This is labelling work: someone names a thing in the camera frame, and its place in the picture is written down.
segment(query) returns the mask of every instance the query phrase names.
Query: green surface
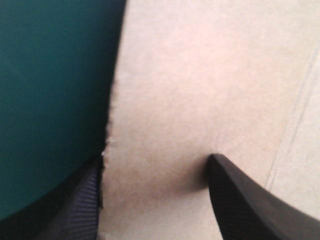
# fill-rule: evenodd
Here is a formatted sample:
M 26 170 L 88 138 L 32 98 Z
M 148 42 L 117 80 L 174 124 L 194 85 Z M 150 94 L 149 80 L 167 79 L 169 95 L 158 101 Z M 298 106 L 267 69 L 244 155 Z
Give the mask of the green surface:
M 123 7 L 0 2 L 0 219 L 104 148 Z

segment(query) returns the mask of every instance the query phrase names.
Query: beige floor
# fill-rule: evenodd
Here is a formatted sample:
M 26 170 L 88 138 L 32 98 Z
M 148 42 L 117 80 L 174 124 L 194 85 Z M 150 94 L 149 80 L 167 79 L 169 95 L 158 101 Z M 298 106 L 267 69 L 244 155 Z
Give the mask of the beige floor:
M 319 19 L 308 0 L 128 1 L 101 239 L 221 239 L 210 153 L 320 219 Z

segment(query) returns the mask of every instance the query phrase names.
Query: cardboard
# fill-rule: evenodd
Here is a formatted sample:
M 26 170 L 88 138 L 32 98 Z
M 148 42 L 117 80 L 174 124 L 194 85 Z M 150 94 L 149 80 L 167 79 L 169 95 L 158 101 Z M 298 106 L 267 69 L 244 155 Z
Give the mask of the cardboard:
M 320 218 L 319 19 L 312 1 L 128 1 L 101 240 L 221 239 L 211 153 Z

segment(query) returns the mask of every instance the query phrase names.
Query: teal fabric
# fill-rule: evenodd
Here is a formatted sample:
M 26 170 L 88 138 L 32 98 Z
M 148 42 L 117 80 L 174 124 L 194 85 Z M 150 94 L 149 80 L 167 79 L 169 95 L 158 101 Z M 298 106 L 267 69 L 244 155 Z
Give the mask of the teal fabric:
M 0 219 L 105 144 L 123 0 L 2 0 Z

